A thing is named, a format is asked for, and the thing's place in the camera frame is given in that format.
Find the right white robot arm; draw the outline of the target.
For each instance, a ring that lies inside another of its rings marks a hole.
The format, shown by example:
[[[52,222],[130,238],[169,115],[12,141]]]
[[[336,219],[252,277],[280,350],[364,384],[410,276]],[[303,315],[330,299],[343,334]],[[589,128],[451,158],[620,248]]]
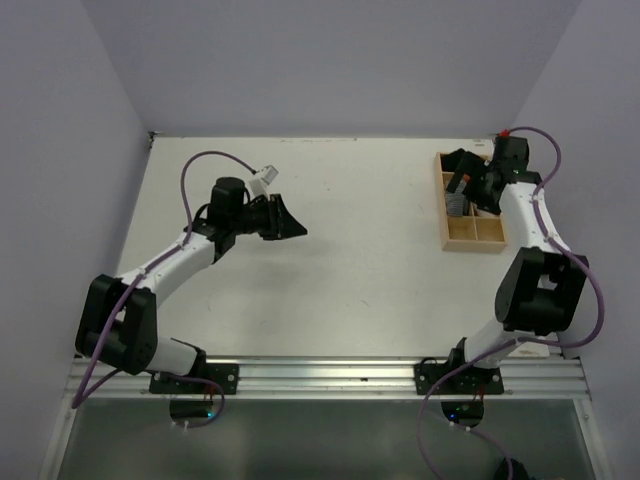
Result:
[[[501,134],[490,159],[458,149],[440,160],[450,178],[445,207],[468,204],[514,221],[521,245],[495,294],[494,315],[476,334],[462,339],[460,357],[445,369],[451,389],[468,392],[481,370],[497,368],[522,343],[548,345],[570,326],[587,275],[587,259],[574,256],[561,239],[544,199],[543,180],[529,168],[526,139]]]

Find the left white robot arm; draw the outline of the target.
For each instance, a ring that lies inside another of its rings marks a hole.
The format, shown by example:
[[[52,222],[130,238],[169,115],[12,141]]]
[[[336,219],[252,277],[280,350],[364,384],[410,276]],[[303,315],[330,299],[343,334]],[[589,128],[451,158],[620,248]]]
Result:
[[[254,193],[252,199],[247,192]],[[282,197],[253,181],[222,177],[191,224],[164,252],[119,277],[100,275],[90,284],[75,340],[78,353],[131,375],[172,374],[185,392],[201,390],[208,369],[202,351],[158,333],[158,310],[176,290],[217,263],[241,235],[265,241],[306,235]]]

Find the grey striped underwear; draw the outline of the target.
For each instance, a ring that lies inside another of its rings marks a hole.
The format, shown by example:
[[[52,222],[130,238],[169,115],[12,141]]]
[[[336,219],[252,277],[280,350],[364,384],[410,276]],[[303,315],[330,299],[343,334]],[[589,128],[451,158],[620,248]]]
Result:
[[[465,217],[472,215],[472,206],[469,200],[458,193],[445,193],[445,209],[448,216]]]

